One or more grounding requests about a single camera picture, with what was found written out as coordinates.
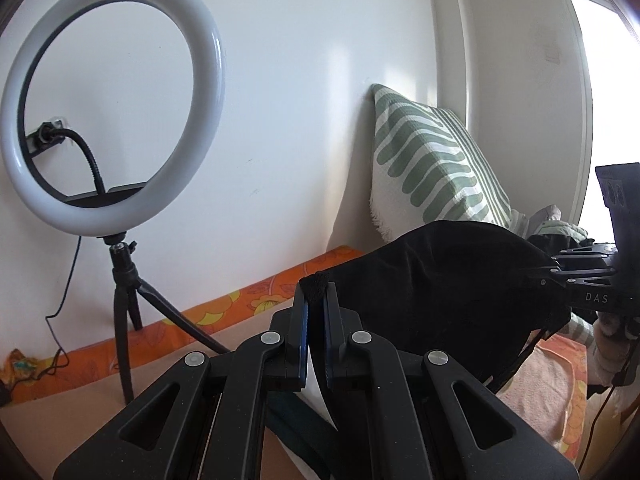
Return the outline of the right gloved hand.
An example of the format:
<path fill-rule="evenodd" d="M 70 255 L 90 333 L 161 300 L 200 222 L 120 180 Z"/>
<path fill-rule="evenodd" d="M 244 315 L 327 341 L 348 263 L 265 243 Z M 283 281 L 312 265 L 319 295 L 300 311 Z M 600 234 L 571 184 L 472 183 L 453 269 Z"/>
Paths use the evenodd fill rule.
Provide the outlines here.
<path fill-rule="evenodd" d="M 638 316 L 621 318 L 614 313 L 599 312 L 593 324 L 593 343 L 588 350 L 590 385 L 612 385 L 638 339 Z"/>

